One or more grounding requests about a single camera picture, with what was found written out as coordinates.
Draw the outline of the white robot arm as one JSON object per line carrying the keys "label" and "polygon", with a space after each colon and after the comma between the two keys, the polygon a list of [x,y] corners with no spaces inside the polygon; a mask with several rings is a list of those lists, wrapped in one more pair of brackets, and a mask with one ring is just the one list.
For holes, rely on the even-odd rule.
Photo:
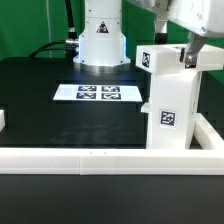
{"label": "white robot arm", "polygon": [[180,61],[193,66],[209,38],[224,37],[224,0],[84,0],[85,28],[80,34],[74,62],[87,68],[115,68],[130,62],[121,32],[122,2],[127,1],[156,15],[155,35],[167,36],[169,21],[190,31]]}

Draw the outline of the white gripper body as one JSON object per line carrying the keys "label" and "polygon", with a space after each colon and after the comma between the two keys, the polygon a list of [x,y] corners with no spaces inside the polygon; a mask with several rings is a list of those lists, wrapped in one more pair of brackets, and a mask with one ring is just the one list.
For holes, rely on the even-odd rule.
{"label": "white gripper body", "polygon": [[224,0],[128,0],[193,33],[224,38]]}

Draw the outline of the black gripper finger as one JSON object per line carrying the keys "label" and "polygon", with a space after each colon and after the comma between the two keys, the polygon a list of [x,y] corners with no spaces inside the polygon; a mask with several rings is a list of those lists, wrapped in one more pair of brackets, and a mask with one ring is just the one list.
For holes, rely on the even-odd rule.
{"label": "black gripper finger", "polygon": [[195,65],[197,63],[198,53],[206,44],[206,41],[206,37],[190,32],[188,34],[188,43],[181,50],[180,61],[187,66]]}

